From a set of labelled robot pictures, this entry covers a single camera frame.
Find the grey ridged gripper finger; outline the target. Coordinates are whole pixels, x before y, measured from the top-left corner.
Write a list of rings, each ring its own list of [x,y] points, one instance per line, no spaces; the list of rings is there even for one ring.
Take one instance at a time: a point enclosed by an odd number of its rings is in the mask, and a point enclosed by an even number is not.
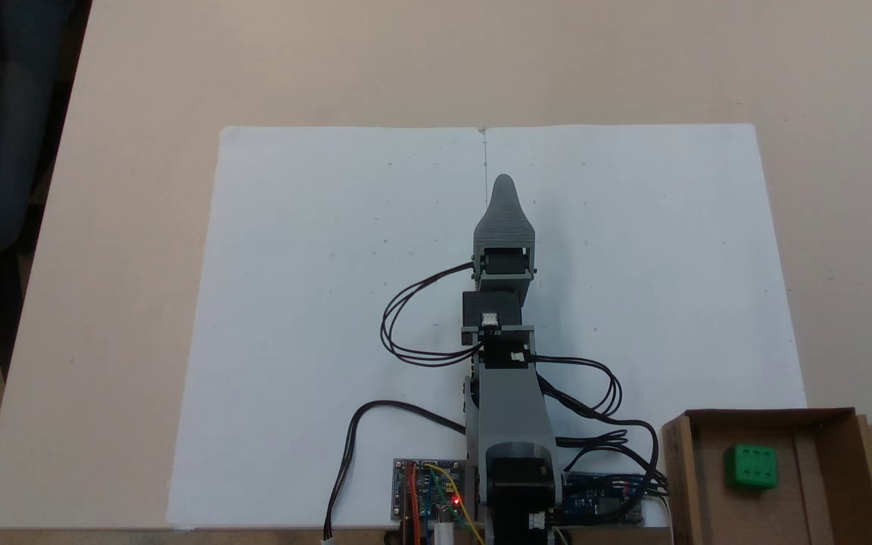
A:
[[[487,209],[474,231],[474,251],[500,248],[535,248],[535,230],[509,175],[494,180]]]

